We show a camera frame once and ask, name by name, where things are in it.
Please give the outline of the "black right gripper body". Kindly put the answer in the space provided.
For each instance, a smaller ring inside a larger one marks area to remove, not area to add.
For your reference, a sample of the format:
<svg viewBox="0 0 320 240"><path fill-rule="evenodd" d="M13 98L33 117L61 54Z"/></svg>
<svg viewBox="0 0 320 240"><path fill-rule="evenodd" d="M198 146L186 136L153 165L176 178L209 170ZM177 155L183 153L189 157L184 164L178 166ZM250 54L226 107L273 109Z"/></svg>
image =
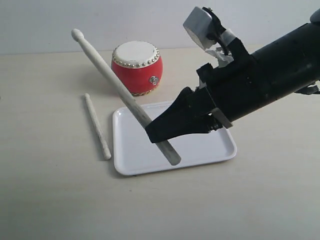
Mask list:
<svg viewBox="0 0 320 240"><path fill-rule="evenodd" d="M269 80L262 66L268 45L249 53L241 40L223 46L223 57L232 60L225 66L207 63L196 72L201 84L188 98L190 124L196 129L220 129L222 121L213 110L230 123L269 104Z"/></svg>

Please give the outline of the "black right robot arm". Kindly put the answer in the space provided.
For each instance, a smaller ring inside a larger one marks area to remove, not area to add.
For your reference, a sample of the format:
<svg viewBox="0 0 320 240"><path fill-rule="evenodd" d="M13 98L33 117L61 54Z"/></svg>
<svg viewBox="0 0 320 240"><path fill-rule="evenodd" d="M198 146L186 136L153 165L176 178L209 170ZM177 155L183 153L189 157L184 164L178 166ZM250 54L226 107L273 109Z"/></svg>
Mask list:
<svg viewBox="0 0 320 240"><path fill-rule="evenodd" d="M207 63L196 72L199 86L185 87L169 108L146 127L152 143L230 128L233 122L291 93L318 94L320 27L306 23L248 53L236 38L224 67Z"/></svg>

